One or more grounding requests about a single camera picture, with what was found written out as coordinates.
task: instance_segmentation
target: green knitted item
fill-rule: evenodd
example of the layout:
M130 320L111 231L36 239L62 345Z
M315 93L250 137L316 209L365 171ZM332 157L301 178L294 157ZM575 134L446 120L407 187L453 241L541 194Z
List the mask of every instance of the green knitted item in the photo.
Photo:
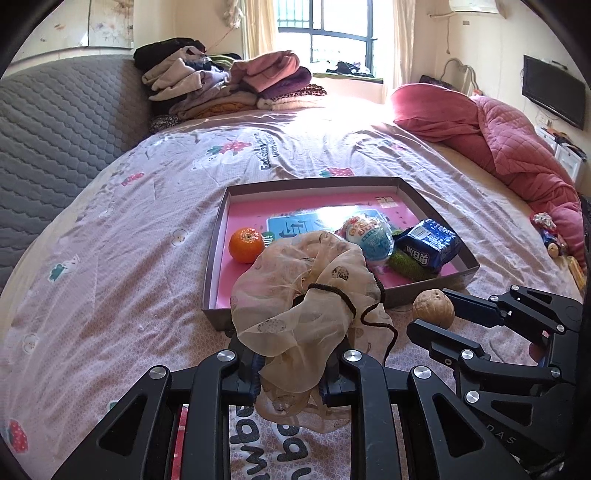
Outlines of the green knitted item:
M431 280L436 277L435 274L421 267L421 265L398 248L394 249L394 253L388 258L386 265L396 273L412 281Z

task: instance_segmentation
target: snack package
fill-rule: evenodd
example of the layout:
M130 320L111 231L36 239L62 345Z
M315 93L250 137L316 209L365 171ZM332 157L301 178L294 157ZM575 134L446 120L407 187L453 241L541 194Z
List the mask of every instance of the snack package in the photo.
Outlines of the snack package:
M370 265L385 264L394 251L390 226L381 219L356 215L348 219L337 232L348 242L361 247L365 261Z
M437 274L462 247L454 232L432 219L422 220L406 230L395 238L395 244L422 267Z

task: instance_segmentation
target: pink blanket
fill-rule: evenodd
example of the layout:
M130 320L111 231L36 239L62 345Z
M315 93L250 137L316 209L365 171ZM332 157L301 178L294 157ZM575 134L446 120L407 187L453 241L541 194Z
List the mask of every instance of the pink blanket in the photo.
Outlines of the pink blanket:
M584 265L583 218L573 182L518 109L499 100L417 83L391 97L394 121L422 140L443 142L465 155L535 212L548 212Z

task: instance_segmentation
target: pile of clothes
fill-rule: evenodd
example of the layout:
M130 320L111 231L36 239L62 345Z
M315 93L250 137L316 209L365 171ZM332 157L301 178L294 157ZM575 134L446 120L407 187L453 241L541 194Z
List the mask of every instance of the pile of clothes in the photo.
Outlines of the pile of clothes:
M139 48L134 60L151 101L151 133L257 108L322 106L326 96L322 87L310 84L310 71L289 50L242 60L237 54L207 55L192 38L172 38Z

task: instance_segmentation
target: blue snack package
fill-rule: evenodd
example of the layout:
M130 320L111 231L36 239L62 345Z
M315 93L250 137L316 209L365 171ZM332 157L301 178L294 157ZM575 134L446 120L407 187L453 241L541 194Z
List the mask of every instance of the blue snack package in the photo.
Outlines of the blue snack package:
M422 220L395 238L396 247L422 267L439 273L462 248L460 238L435 220Z

